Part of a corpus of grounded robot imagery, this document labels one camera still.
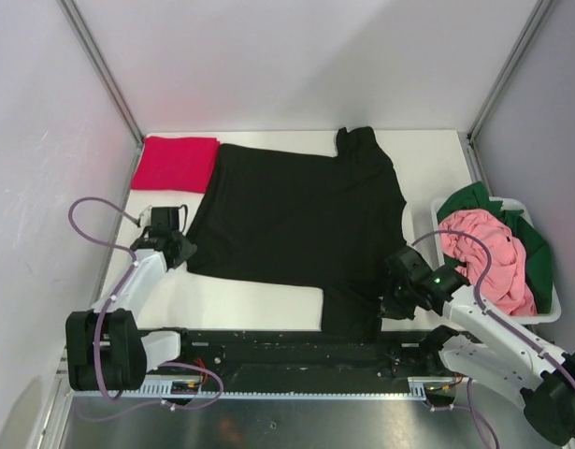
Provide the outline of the black t shirt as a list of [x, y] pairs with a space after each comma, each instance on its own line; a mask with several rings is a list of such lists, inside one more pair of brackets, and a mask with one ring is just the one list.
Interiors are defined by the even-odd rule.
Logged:
[[203, 276], [318, 288], [323, 332], [381, 330], [384, 261], [404, 247], [395, 168], [370, 127], [342, 128], [336, 155], [221, 145], [187, 237]]

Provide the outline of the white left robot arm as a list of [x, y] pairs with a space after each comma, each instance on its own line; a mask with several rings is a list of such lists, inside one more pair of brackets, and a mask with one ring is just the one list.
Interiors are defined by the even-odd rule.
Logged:
[[138, 390], [146, 375], [162, 366], [182, 374], [194, 363], [187, 331], [179, 327], [141, 330], [137, 317], [152, 290], [170, 270], [196, 251], [186, 235], [188, 208], [153, 207], [132, 224], [139, 236], [111, 249], [128, 256], [125, 271], [87, 311], [74, 311], [65, 322], [67, 372], [75, 391], [98, 391], [109, 400]]

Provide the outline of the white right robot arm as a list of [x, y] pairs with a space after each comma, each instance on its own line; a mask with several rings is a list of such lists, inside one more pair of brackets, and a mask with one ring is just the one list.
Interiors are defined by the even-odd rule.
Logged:
[[454, 269], [432, 269], [411, 247], [383, 264], [384, 298], [404, 310], [434, 311], [452, 322], [420, 342], [419, 363], [430, 375], [466, 375], [519, 407], [548, 442], [575, 437], [575, 352], [538, 337], [495, 306]]

